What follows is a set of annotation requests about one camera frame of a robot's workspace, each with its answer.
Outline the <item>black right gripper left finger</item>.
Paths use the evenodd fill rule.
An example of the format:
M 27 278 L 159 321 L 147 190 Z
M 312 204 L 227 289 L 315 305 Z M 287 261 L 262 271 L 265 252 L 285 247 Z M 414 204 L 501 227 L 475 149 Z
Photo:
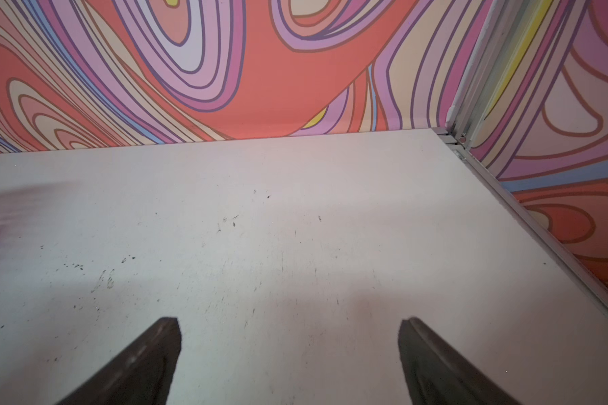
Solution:
M 165 404 L 182 350 L 175 317 L 162 317 L 61 404 Z

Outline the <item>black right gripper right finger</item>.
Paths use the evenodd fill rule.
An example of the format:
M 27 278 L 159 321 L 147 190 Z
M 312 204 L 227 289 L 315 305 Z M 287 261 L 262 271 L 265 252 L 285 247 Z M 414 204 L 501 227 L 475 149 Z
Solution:
M 403 320 L 400 362 L 414 404 L 516 404 L 418 317 Z

